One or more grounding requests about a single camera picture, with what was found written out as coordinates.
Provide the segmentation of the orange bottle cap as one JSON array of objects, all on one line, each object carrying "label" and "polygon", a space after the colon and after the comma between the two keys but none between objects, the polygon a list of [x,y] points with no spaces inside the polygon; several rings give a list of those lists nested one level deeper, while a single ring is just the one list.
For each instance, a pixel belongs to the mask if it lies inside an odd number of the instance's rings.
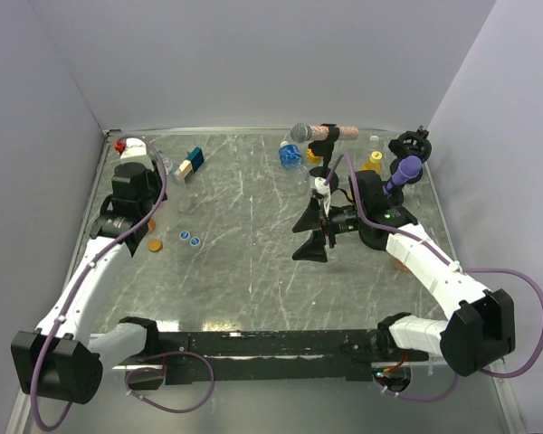
[{"label": "orange bottle cap", "polygon": [[159,252],[163,249],[163,243],[161,240],[153,239],[148,242],[148,249],[151,252]]}]

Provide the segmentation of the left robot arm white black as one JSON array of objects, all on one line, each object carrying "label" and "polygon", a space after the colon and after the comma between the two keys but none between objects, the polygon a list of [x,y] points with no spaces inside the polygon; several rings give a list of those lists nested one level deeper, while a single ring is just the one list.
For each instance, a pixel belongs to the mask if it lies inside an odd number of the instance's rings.
[{"label": "left robot arm white black", "polygon": [[167,198],[165,173],[157,162],[119,164],[111,193],[100,207],[86,250],[62,294],[32,332],[18,332],[11,343],[23,393],[88,403],[103,374],[133,356],[157,359],[161,349],[152,320],[128,317],[92,339],[94,321],[110,285],[132,259],[148,232],[152,213]]}]

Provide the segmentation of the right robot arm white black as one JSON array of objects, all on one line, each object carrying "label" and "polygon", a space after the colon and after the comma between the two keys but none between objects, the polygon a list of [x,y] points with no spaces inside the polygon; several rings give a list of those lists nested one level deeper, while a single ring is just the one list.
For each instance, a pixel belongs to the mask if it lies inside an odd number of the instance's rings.
[{"label": "right robot arm white black", "polygon": [[405,266],[433,296],[444,318],[430,320],[399,313],[377,326],[376,347],[387,360],[406,351],[441,356],[460,376],[469,376],[510,354],[516,346],[514,303],[466,274],[427,236],[402,206],[385,207],[378,176],[361,173],[360,203],[334,206],[322,177],[310,178],[310,202],[293,227],[309,238],[293,253],[295,260],[325,263],[327,250],[341,233],[357,232],[372,250],[388,253]]}]

